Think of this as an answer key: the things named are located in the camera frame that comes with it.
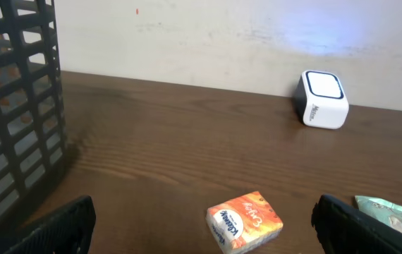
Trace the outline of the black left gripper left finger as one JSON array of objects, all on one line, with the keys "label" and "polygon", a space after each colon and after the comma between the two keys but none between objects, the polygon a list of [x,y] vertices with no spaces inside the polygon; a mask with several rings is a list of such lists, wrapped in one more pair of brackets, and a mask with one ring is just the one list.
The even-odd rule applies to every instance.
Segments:
[{"label": "black left gripper left finger", "polygon": [[18,230],[3,252],[87,254],[95,222],[92,198],[83,195]]}]

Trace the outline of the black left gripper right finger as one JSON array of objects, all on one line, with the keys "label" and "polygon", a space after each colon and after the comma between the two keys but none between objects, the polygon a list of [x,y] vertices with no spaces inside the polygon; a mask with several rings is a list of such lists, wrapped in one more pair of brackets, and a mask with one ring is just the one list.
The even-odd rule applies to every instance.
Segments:
[{"label": "black left gripper right finger", "polygon": [[324,194],[312,210],[311,225],[326,254],[402,254],[402,233]]}]

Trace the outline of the mint green wipes packet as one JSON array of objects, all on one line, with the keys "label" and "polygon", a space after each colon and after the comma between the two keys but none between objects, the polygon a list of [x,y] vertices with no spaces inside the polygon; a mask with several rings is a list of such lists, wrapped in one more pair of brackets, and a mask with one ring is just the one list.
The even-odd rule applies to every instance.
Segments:
[{"label": "mint green wipes packet", "polygon": [[361,212],[402,233],[402,206],[381,198],[356,195]]}]

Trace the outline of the orange small carton box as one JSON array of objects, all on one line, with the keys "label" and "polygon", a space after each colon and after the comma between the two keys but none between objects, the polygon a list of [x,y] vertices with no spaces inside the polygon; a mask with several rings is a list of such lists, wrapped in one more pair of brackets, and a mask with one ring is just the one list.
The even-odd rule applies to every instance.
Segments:
[{"label": "orange small carton box", "polygon": [[251,192],[207,209],[207,225],[224,254],[246,253],[276,238],[281,218],[260,192]]}]

